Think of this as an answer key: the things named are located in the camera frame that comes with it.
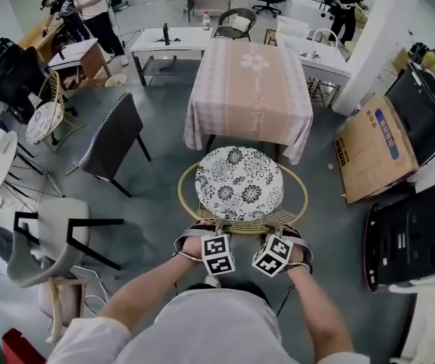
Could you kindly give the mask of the person's white t-shirt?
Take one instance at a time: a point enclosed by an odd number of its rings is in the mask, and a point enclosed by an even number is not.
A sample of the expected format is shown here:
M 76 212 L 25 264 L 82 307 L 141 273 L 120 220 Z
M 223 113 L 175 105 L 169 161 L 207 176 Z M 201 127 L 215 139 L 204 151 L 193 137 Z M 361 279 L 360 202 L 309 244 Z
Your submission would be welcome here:
M 231 289 L 187 290 L 133 337 L 121 322 L 71 322 L 47 364 L 299 364 L 260 297 Z

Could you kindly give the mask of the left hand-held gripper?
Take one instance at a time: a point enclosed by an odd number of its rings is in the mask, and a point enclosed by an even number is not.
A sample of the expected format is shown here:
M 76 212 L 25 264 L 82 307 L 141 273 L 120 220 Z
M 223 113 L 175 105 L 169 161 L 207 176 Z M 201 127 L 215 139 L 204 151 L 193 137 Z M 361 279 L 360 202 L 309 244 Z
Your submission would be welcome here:
M 194 262 L 201 263 L 209 275 L 218 276 L 235 271 L 235 262 L 231 250 L 233 234 L 232 224 L 199 220 L 187 228 L 183 234 L 174 241 L 174 255 L 182 255 Z M 182 251 L 186 237 L 201 237 L 202 258 L 196 259 Z

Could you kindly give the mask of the small wooden table white top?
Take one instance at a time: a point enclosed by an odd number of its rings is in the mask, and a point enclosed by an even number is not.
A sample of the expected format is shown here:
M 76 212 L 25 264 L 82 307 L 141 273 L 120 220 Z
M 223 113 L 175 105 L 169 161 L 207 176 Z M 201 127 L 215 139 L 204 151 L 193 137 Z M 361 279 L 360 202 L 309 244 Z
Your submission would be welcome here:
M 78 86 L 104 87 L 111 77 L 97 39 L 65 45 L 52 57 L 49 69 L 58 73 L 65 90 Z

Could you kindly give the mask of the white slatted basket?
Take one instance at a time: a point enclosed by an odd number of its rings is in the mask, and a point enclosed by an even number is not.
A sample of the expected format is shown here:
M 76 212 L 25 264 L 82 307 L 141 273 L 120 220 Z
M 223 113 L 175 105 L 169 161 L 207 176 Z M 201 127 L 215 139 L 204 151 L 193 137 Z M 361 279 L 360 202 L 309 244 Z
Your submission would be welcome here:
M 307 23 L 279 15 L 277 17 L 277 33 L 307 39 L 310 33 L 310 28 Z

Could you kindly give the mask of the cardboard box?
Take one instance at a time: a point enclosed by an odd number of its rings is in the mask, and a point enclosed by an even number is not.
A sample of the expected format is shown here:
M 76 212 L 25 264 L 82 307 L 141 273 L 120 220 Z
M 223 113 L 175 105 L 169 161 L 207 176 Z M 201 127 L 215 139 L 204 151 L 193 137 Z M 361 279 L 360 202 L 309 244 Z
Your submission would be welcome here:
M 374 95 L 336 135 L 348 204 L 383 193 L 419 169 L 403 124 L 386 96 Z

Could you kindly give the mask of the table with pink tablecloth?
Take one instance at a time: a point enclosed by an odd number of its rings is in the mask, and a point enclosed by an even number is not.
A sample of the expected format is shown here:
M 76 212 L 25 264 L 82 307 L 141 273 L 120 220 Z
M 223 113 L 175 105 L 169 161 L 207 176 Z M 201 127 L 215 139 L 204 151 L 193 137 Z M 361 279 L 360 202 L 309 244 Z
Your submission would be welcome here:
M 183 140 L 200 150 L 204 135 L 276 143 L 300 162 L 313 122 L 297 53 L 277 45 L 211 39 L 199 65 Z

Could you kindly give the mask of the light wooden desk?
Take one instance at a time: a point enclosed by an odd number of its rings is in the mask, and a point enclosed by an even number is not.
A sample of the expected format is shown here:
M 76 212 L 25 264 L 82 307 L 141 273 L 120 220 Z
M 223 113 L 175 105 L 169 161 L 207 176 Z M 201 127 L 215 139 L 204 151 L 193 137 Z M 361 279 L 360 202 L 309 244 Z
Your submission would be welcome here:
M 43 27 L 46 19 L 41 19 L 24 36 L 17 42 L 22 49 L 33 47 L 41 61 L 49 62 L 54 56 L 52 51 L 52 43 L 59 32 L 64 28 L 64 23 L 61 19 L 54 19 L 48 27 L 48 32 L 45 36 L 42 35 Z

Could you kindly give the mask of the rattan chair with floral cushion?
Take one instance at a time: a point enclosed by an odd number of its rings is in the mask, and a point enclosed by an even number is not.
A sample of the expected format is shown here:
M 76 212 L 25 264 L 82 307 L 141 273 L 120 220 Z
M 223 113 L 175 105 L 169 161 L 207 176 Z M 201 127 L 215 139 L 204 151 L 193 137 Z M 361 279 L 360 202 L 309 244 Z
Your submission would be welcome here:
M 177 185 L 177 195 L 181 206 L 195 220 L 207 219 L 209 221 L 218 222 L 221 219 L 213 213 L 209 212 L 199 201 L 196 193 L 195 176 L 196 170 L 200 162 L 196 162 L 187 168 L 181 175 Z M 277 163 L 283 174 L 283 198 L 286 194 L 285 180 L 290 179 L 291 184 L 299 191 L 302 196 L 302 206 L 297 212 L 290 212 L 283 207 L 282 203 L 276 209 L 264 216 L 263 218 L 254 221 L 231 221 L 233 234 L 242 236 L 258 236 L 265 234 L 267 229 L 265 224 L 268 222 L 279 222 L 280 224 L 295 224 L 305 214 L 308 208 L 308 191 L 302 180 L 287 167 Z

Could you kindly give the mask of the white desk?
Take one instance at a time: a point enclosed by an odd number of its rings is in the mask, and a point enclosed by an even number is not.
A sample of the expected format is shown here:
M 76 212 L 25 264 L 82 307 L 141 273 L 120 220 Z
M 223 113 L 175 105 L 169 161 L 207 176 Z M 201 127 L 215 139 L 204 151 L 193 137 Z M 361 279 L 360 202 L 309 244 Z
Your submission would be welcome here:
M 165 45 L 162 28 L 145 29 L 130 47 L 140 83 L 147 78 L 194 77 L 211 40 L 201 27 L 169 27 L 171 44 Z

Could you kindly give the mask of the person's left hand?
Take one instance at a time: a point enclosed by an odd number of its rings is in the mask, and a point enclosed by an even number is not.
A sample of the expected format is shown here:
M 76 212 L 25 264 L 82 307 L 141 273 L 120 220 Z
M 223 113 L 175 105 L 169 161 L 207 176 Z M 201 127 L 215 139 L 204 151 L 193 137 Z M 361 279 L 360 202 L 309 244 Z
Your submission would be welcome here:
M 188 256 L 196 259 L 202 258 L 202 240 L 201 237 L 186 237 L 182 251 Z

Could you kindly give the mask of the floral round seat cushion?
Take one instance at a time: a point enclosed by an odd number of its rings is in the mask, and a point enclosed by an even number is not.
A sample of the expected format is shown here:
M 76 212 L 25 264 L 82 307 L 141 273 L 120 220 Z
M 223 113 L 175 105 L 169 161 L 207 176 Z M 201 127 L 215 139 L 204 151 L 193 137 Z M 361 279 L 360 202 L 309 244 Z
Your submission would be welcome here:
M 35 146 L 47 138 L 64 119 L 64 108 L 59 102 L 40 105 L 31 117 L 26 130 L 26 139 Z
M 283 174 L 257 149 L 226 146 L 200 161 L 195 176 L 200 203 L 219 218 L 254 221 L 283 201 Z

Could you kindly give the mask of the white cabinet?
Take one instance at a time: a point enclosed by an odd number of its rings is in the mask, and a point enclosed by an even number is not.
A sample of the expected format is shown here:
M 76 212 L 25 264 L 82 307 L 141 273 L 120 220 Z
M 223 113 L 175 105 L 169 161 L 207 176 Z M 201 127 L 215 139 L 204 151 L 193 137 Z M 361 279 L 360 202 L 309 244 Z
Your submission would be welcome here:
M 330 6 L 315 0 L 286 0 L 283 15 L 308 24 L 313 31 L 330 29 L 334 21 Z

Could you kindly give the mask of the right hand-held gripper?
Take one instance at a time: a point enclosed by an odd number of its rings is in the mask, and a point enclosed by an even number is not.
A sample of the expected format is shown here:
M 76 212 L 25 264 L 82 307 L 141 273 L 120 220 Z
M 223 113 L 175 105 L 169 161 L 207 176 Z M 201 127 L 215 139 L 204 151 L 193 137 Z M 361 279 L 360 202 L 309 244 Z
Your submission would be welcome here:
M 299 266 L 305 267 L 311 274 L 312 251 L 299 231 L 288 224 L 280 224 L 276 221 L 266 223 L 265 227 L 267 232 L 260 236 L 261 247 L 253 256 L 252 267 L 270 278 Z M 303 248 L 302 263 L 289 264 L 294 244 Z

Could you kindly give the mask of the dark grey upholstered chair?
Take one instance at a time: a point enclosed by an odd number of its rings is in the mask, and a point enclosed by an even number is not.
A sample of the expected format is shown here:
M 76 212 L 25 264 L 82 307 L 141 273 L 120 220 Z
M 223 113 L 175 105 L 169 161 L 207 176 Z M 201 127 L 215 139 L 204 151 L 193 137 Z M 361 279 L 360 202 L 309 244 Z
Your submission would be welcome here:
M 87 127 L 77 138 L 71 166 L 66 176 L 81 170 L 99 180 L 105 180 L 122 194 L 131 197 L 115 179 L 134 143 L 138 143 L 148 161 L 152 158 L 142 140 L 143 121 L 138 107 L 148 95 L 145 89 L 125 91 L 115 101 L 96 129 Z

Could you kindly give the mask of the person's left forearm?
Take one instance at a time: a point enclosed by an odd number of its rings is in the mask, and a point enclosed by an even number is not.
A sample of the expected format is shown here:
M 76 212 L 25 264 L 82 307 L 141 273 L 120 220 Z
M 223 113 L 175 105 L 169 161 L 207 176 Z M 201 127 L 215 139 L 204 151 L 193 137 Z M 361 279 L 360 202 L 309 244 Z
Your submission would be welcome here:
M 97 318 L 120 322 L 133 331 L 161 303 L 174 284 L 196 266 L 197 261 L 178 254 L 125 284 L 106 303 Z

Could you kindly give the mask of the white sink counter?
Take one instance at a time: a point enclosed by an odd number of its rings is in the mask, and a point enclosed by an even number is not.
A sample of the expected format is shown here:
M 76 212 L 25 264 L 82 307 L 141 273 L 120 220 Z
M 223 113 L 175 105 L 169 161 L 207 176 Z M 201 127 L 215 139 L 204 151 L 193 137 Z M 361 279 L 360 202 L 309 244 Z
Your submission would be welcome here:
M 279 46 L 299 56 L 311 103 L 331 108 L 352 76 L 340 51 L 323 43 L 282 33 L 276 40 Z

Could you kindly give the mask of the person's black trousers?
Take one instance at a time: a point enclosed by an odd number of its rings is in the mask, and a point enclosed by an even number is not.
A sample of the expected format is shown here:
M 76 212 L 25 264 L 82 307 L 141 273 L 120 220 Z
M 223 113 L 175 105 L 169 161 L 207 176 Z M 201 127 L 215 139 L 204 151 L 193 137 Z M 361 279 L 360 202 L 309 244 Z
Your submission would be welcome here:
M 253 281 L 235 281 L 225 280 L 221 282 L 222 288 L 210 288 L 210 289 L 227 289 L 227 290 L 240 290 L 250 294 L 253 294 L 262 300 L 264 300 L 269 306 L 270 302 L 265 292 Z M 188 290 L 209 290 L 205 287 L 204 282 L 192 284 L 186 288 Z

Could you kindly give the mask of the red box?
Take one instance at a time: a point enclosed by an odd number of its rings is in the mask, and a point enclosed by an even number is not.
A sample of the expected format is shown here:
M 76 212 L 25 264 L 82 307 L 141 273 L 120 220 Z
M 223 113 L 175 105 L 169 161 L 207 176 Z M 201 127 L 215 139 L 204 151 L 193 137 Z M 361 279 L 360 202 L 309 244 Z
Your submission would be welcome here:
M 2 352 L 7 364 L 45 364 L 46 359 L 16 328 L 2 336 Z

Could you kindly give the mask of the black appliance with red rim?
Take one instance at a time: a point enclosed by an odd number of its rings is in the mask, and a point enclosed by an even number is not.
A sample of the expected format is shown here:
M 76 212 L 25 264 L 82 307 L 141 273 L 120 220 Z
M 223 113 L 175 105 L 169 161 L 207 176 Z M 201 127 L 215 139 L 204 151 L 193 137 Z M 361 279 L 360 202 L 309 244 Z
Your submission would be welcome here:
M 368 289 L 435 275 L 435 185 L 367 214 L 363 272 Z

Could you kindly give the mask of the dark wicker chair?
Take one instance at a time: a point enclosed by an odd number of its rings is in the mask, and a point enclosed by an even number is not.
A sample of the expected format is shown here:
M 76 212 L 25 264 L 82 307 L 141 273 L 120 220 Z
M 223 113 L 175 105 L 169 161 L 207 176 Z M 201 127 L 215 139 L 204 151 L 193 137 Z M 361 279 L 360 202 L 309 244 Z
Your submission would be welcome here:
M 235 19 L 237 15 L 246 17 L 251 21 L 249 28 L 244 33 L 233 29 L 232 24 L 227 26 L 224 25 L 224 21 L 229 20 L 232 16 L 234 16 Z M 225 11 L 220 16 L 218 20 L 217 29 L 214 33 L 214 37 L 222 36 L 229 39 L 247 39 L 248 41 L 251 41 L 249 32 L 252 29 L 252 27 L 255 25 L 255 22 L 256 22 L 256 14 L 253 11 L 249 10 L 248 8 L 232 8 L 228 11 Z

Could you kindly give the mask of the black television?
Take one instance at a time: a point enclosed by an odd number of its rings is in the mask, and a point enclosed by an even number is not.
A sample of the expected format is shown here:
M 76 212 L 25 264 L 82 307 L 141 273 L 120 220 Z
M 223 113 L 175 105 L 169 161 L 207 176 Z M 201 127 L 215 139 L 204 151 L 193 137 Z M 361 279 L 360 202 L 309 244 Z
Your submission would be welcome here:
M 386 91 L 419 166 L 435 157 L 435 74 L 409 62 Z

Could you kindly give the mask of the person's right forearm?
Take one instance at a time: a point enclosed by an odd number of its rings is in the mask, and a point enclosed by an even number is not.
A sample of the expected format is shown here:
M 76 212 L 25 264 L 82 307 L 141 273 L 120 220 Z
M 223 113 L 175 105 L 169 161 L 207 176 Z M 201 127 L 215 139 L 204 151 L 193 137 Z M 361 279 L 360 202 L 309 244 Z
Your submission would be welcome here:
M 353 353 L 352 339 L 342 315 L 304 265 L 287 271 L 302 301 L 315 361 L 335 353 Z

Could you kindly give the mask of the wooden chair brown seat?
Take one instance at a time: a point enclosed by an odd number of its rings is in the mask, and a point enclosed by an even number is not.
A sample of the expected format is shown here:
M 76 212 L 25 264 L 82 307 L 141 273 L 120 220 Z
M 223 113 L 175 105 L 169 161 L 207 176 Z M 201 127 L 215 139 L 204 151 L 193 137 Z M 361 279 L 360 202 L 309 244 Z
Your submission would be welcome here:
M 105 284 L 114 276 L 75 266 L 65 276 L 49 278 L 39 285 L 39 310 L 49 317 L 46 343 L 56 346 L 74 319 L 97 315 L 108 302 Z

